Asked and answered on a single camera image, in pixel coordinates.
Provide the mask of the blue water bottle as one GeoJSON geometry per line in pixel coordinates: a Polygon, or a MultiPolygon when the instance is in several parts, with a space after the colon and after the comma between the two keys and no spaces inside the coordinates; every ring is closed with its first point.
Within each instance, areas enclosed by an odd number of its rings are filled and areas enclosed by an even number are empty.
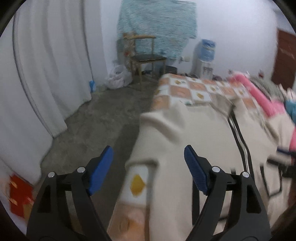
{"type": "Polygon", "coordinates": [[[202,40],[200,59],[206,62],[212,62],[215,56],[216,43],[212,40],[202,40]]]}

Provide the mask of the cream zip-up jacket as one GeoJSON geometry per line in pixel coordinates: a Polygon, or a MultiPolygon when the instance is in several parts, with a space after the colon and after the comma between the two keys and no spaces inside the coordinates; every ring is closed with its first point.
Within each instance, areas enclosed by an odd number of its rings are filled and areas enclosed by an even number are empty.
{"type": "Polygon", "coordinates": [[[149,214],[151,240],[185,240],[192,229],[193,180],[184,160],[191,145],[210,164],[225,172],[250,169],[274,226],[288,208],[290,180],[280,180],[278,169],[267,165],[278,147],[289,148],[295,124],[285,114],[259,121],[242,101],[219,101],[199,106],[177,103],[169,109],[144,113],[138,139],[127,166],[156,165],[149,214]]]}

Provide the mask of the white plastic bag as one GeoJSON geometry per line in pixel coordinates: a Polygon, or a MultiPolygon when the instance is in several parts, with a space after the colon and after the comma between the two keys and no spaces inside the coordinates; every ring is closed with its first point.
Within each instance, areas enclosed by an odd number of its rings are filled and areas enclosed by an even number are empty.
{"type": "Polygon", "coordinates": [[[108,89],[119,89],[132,83],[132,73],[124,65],[115,66],[109,73],[106,87],[108,89]]]}

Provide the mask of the white curtain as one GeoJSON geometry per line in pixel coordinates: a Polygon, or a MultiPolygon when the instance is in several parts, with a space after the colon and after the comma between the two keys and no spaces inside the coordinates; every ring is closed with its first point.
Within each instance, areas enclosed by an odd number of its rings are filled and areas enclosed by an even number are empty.
{"type": "Polygon", "coordinates": [[[31,184],[107,75],[99,1],[1,1],[1,165],[31,184]]]}

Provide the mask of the small blue packet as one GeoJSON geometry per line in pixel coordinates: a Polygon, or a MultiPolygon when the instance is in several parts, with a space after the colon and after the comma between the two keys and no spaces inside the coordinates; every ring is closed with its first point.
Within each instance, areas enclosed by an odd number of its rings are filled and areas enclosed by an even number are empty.
{"type": "Polygon", "coordinates": [[[90,92],[93,93],[96,91],[96,82],[94,80],[89,81],[89,88],[90,88],[90,92]]]}

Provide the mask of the red box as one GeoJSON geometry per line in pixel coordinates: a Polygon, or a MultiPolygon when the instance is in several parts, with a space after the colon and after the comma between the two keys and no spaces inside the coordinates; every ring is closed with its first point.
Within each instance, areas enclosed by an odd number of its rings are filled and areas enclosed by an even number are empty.
{"type": "Polygon", "coordinates": [[[11,212],[28,222],[34,205],[33,187],[27,181],[13,174],[10,177],[9,188],[11,212]]]}

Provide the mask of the checkered orange bed sheet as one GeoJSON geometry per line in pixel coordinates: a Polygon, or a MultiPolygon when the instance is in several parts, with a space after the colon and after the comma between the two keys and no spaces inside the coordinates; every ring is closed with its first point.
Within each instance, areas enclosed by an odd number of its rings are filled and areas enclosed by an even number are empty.
{"type": "MultiPolygon", "coordinates": [[[[257,102],[240,83],[166,74],[159,81],[149,112],[169,109],[177,103],[191,107],[237,100],[242,101],[246,109],[259,121],[263,121],[257,102]]],[[[157,167],[152,163],[125,166],[127,170],[125,181],[107,231],[113,240],[151,240],[149,214],[157,167]]],[[[192,188],[193,226],[206,196],[196,188],[194,181],[192,188]]]]}

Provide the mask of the white water dispenser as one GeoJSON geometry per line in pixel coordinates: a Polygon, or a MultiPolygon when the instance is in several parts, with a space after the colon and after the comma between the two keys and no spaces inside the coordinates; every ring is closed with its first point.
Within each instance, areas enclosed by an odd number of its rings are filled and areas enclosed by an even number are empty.
{"type": "Polygon", "coordinates": [[[212,80],[214,62],[207,62],[200,59],[202,43],[199,42],[193,52],[191,74],[196,75],[201,80],[212,80]]]}

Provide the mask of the grey lace-edged blanket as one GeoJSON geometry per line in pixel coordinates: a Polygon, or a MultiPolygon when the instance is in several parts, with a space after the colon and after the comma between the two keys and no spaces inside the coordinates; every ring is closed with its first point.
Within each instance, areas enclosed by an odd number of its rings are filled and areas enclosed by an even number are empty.
{"type": "Polygon", "coordinates": [[[280,88],[271,80],[250,75],[249,80],[269,99],[285,102],[285,97],[280,88]]]}

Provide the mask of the blue garment on bed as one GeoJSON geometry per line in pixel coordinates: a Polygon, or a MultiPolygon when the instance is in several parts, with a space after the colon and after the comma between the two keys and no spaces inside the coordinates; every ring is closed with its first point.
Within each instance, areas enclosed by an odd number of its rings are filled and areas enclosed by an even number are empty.
{"type": "Polygon", "coordinates": [[[285,110],[288,113],[288,115],[291,117],[293,121],[295,121],[296,118],[296,102],[287,100],[285,101],[285,110]]]}

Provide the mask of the pink floral blanket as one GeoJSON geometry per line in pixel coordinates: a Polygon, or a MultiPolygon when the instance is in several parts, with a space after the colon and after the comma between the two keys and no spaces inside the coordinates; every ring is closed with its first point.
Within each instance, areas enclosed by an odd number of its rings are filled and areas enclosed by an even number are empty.
{"type": "Polygon", "coordinates": [[[228,81],[230,83],[241,83],[257,101],[265,113],[266,127],[278,146],[289,151],[295,151],[295,124],[284,105],[278,101],[270,101],[243,73],[231,74],[228,81]]]}

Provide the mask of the wall power socket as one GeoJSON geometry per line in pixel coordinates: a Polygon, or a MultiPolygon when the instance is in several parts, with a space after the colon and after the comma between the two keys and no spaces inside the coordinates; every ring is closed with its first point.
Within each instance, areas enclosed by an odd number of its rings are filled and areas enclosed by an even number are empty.
{"type": "Polygon", "coordinates": [[[182,56],[181,57],[182,62],[190,62],[190,59],[191,59],[190,56],[182,56]]]}

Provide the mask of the brown wooden door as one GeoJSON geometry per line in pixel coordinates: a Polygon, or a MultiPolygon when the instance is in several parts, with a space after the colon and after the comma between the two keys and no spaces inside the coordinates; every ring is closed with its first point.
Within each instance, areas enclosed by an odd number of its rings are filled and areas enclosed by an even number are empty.
{"type": "Polygon", "coordinates": [[[277,30],[277,53],[274,62],[272,82],[287,90],[295,82],[295,35],[277,30]]]}

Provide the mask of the wooden chair black seat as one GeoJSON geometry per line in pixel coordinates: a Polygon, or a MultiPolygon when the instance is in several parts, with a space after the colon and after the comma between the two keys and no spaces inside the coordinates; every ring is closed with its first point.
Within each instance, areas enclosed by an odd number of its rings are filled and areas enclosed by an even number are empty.
{"type": "Polygon", "coordinates": [[[128,44],[128,48],[126,48],[124,55],[128,57],[128,63],[130,66],[130,72],[132,74],[132,81],[135,78],[135,71],[138,73],[138,90],[142,91],[142,65],[143,64],[151,64],[152,65],[152,73],[154,72],[154,64],[156,62],[163,63],[163,71],[162,74],[165,74],[166,71],[166,60],[167,58],[154,53],[154,40],[156,36],[153,35],[136,35],[134,33],[123,34],[123,40],[128,44]],[[138,53],[136,51],[136,41],[137,40],[151,40],[151,51],[149,53],[138,53]]]}

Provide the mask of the teal patterned hanging cloth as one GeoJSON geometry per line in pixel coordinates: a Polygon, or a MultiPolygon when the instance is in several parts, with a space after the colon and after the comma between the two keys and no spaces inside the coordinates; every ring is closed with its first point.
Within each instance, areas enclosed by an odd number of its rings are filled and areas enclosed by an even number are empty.
{"type": "Polygon", "coordinates": [[[178,59],[189,39],[197,35],[196,3],[190,1],[122,1],[117,39],[123,35],[155,36],[154,53],[178,59]]]}

